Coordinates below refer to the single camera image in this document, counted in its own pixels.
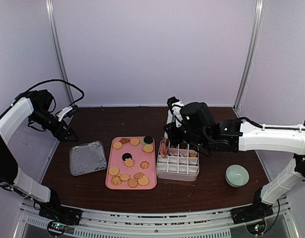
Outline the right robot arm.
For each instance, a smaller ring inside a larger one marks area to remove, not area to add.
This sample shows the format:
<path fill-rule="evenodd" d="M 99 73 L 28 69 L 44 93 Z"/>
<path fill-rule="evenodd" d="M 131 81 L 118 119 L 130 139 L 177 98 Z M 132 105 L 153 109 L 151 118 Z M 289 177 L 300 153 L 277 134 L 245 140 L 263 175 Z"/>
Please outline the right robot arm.
<path fill-rule="evenodd" d="M 240 117 L 216 123 L 204 102 L 184 105 L 176 97 L 171 97 L 167 105 L 169 112 L 164 131 L 172 146 L 186 142 L 206 150 L 208 155 L 212 151 L 251 150 L 293 153 L 286 168 L 255 192 L 251 205 L 231 210 L 234 219 L 271 215 L 273 204 L 298 180 L 305 180 L 305 121 L 297 125 L 267 125 Z"/>

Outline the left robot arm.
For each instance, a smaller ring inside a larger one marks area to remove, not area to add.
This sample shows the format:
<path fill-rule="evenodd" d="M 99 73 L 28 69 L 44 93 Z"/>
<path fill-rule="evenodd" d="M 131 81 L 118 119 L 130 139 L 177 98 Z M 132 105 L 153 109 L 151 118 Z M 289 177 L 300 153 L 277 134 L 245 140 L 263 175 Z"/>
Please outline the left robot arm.
<path fill-rule="evenodd" d="M 25 122 L 28 126 L 39 124 L 42 131 L 49 131 L 60 142 L 78 141 L 74 130 L 64 121 L 64 118 L 72 116 L 78 107 L 69 105 L 53 115 L 49 110 L 53 100 L 48 90 L 25 91 L 0 115 L 0 186 L 32 199 L 54 220 L 60 220 L 64 217 L 65 210 L 58 193 L 37 182 L 18 162 L 39 162 L 39 149 L 43 147 L 41 142 L 35 142 L 35 149 L 30 149 L 29 152 L 24 151 L 23 145 L 17 146 L 15 143 L 16 139 L 24 135 L 20 129 L 24 127 Z"/>

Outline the clear plastic box lid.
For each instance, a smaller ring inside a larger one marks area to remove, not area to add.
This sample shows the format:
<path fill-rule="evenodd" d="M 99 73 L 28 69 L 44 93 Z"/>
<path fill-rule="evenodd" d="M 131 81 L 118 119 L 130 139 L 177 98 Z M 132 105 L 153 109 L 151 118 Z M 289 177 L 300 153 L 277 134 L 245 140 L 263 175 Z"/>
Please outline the clear plastic box lid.
<path fill-rule="evenodd" d="M 102 171 L 107 166 L 104 146 L 100 141 L 74 146 L 69 151 L 69 169 L 72 176 Z"/>

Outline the brown flower cookie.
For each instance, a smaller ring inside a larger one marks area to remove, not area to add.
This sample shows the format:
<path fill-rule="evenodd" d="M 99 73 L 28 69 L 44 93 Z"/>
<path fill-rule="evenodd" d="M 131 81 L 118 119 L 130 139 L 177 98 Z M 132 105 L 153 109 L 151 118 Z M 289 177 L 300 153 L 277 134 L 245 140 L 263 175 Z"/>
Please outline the brown flower cookie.
<path fill-rule="evenodd" d="M 129 138 L 121 138 L 121 139 L 119 140 L 119 142 L 122 143 L 122 144 L 129 143 L 130 141 L 131 141 L 131 139 L 129 139 Z"/>

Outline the lilac divided storage box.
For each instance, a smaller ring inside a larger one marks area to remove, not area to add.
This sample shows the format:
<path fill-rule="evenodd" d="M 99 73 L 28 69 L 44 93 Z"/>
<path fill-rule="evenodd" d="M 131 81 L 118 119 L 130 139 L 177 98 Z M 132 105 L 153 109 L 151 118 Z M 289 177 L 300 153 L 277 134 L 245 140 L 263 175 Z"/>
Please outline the lilac divided storage box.
<path fill-rule="evenodd" d="M 160 179 L 179 181 L 195 181 L 199 174 L 198 147 L 181 143 L 171 146 L 169 141 L 169 153 L 166 158 L 158 152 L 156 173 Z"/>

